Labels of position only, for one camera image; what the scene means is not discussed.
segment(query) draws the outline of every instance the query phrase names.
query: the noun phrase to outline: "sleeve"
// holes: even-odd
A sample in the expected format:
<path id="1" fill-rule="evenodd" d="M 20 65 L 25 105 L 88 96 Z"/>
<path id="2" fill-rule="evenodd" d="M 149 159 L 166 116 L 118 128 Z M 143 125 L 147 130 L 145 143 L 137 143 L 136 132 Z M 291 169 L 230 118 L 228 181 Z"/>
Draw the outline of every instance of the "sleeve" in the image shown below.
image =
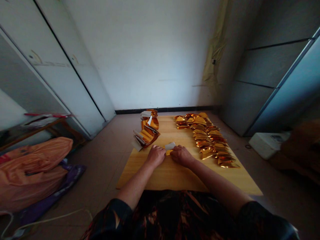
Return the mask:
<path id="1" fill-rule="evenodd" d="M 126 239 L 132 209 L 120 199 L 112 199 L 92 220 L 81 240 Z"/>
<path id="2" fill-rule="evenodd" d="M 287 220 L 273 215 L 254 201 L 241 208 L 236 223 L 241 239 L 299 239 L 294 227 Z"/>

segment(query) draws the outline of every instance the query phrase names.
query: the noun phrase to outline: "wire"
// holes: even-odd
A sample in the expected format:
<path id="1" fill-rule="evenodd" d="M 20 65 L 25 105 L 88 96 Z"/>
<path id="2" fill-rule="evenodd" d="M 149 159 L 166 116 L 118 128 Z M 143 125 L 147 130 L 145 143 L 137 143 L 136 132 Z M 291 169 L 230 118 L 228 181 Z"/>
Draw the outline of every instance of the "wire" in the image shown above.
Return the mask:
<path id="1" fill-rule="evenodd" d="M 83 210 L 83 211 L 86 211 L 86 212 L 89 214 L 90 220 L 92 221 L 92 220 L 93 220 L 93 217 L 92 217 L 92 214 L 90 213 L 90 211 L 89 211 L 88 209 L 81 208 L 81 209 L 78 209 L 78 210 L 73 211 L 73 212 L 71 212 L 71 213 L 68 213 L 68 214 L 65 214 L 65 215 L 61 215 L 61 216 L 59 216 L 59 217 L 54 217 L 54 218 L 50 218 L 50 219 L 46 219 L 46 220 L 42 220 L 42 221 L 33 222 L 33 223 L 29 223 L 29 224 L 23 225 L 23 226 L 19 227 L 18 229 L 16 229 L 16 230 L 14 231 L 14 235 L 15 235 L 16 232 L 17 232 L 18 230 L 20 230 L 20 229 L 23 229 L 23 228 L 26 228 L 26 227 L 29 227 L 29 226 L 33 226 L 33 225 L 37 225 L 37 224 L 40 224 L 40 223 L 50 222 L 50 221 L 53 221 L 53 220 L 57 220 L 57 219 L 59 219 L 59 218 L 64 218 L 64 217 L 70 216 L 70 215 L 72 215 L 72 214 L 74 214 L 74 213 L 80 212 L 80 211 L 82 211 L 82 210 Z M 10 215 L 10 218 L 11 218 L 9 224 L 7 225 L 7 227 L 4 229 L 4 231 L 3 231 L 2 234 L 1 234 L 1 240 L 13 239 L 13 238 L 14 238 L 14 235 L 13 235 L 12 237 L 6 237 L 6 238 L 4 238 L 5 232 L 8 230 L 9 226 L 10 226 L 10 225 L 12 224 L 12 222 L 13 222 L 13 218 L 14 218 L 14 217 L 13 217 L 13 214 L 12 214 L 11 212 L 8 212 L 8 211 L 0 211 L 0 213 L 9 214 L 9 215 Z"/>

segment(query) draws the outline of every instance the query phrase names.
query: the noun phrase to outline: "wooden board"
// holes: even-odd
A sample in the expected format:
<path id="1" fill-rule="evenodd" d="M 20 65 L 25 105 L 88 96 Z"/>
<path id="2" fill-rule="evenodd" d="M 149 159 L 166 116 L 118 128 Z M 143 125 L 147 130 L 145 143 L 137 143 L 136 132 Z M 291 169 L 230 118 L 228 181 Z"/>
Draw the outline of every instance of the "wooden board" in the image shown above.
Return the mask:
<path id="1" fill-rule="evenodd" d="M 262 195 L 261 190 L 255 184 L 253 179 L 250 177 L 241 162 L 234 155 L 232 150 L 230 151 L 237 159 L 236 163 L 241 166 L 241 168 L 221 168 L 217 165 L 216 159 L 213 158 L 201 160 L 199 148 L 196 147 L 195 140 L 192 137 L 192 130 L 178 130 L 176 128 L 173 117 L 174 116 L 158 116 L 159 132 L 161 133 L 161 135 L 154 142 L 154 144 L 164 146 L 171 142 L 175 142 L 176 145 L 180 144 L 182 146 L 185 146 L 197 160 L 203 162 L 210 169 L 228 179 L 230 182 L 242 189 L 245 193 L 251 195 Z M 149 151 L 150 147 L 142 149 L 140 152 L 138 152 L 136 149 L 132 150 L 129 160 L 118 181 L 117 189 L 120 189 L 138 171 L 138 169 L 145 162 Z M 175 163 L 171 159 L 171 156 L 166 156 L 164 162 L 155 169 L 146 186 L 146 190 L 165 189 L 187 189 L 208 192 L 206 186 L 193 172 Z"/>

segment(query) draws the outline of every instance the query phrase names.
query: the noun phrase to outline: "patterned shirt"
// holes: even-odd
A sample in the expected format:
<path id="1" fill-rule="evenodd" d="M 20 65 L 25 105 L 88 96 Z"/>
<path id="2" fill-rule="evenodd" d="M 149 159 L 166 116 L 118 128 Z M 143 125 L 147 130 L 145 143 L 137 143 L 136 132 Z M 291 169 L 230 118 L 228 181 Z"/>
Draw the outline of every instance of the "patterned shirt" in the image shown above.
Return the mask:
<path id="1" fill-rule="evenodd" d="M 210 193 L 144 191 L 137 208 L 112 199 L 81 238 L 97 239 L 299 239 L 293 226 L 252 201 L 236 219 Z"/>

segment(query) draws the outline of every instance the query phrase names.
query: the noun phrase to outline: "orange plastic bag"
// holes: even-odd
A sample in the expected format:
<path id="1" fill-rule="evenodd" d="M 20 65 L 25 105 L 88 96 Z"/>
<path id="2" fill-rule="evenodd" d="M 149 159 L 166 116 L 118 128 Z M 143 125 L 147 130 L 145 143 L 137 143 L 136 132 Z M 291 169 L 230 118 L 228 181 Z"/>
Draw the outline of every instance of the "orange plastic bag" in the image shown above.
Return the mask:
<path id="1" fill-rule="evenodd" d="M 1 156 L 9 161 L 0 164 L 0 210 L 17 212 L 54 193 L 68 172 L 58 164 L 72 143 L 59 137 Z"/>

